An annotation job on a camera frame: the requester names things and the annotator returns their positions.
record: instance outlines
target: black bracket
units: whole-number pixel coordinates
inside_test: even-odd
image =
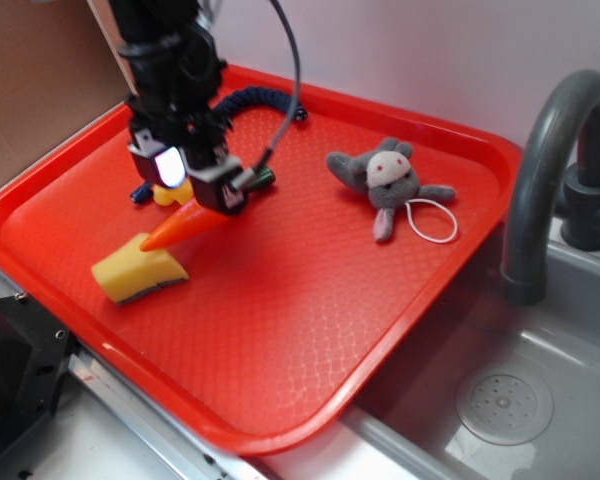
[[[73,345],[34,298],[0,298],[0,459],[53,418]]]

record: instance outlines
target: plush toy face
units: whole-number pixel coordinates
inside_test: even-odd
[[[376,208],[398,208],[418,194],[420,182],[409,159],[396,151],[376,153],[367,166],[369,200]]]

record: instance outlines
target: sink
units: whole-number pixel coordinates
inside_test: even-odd
[[[549,242],[546,298],[516,307],[501,249],[497,230],[344,421],[424,478],[600,478],[600,259]]]

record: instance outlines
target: orange carrot toy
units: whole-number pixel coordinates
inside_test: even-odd
[[[204,233],[229,220],[230,217],[201,206],[193,198],[160,224],[140,245],[149,252]]]

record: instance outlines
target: red tray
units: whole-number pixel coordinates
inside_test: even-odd
[[[231,67],[228,91],[289,89]],[[277,182],[245,212],[170,251],[188,282],[118,307],[90,267],[174,208],[136,206],[141,180],[120,107],[0,193],[0,268],[91,349],[215,445],[238,454],[288,448],[347,405],[501,220],[519,151],[490,134],[305,86],[310,112],[271,161]],[[282,115],[234,122],[231,151],[253,164]],[[459,237],[417,237],[405,212],[376,244],[375,210],[329,173],[326,155],[359,154],[385,137],[414,145],[423,183],[456,188]],[[415,207],[445,237],[444,214]]]

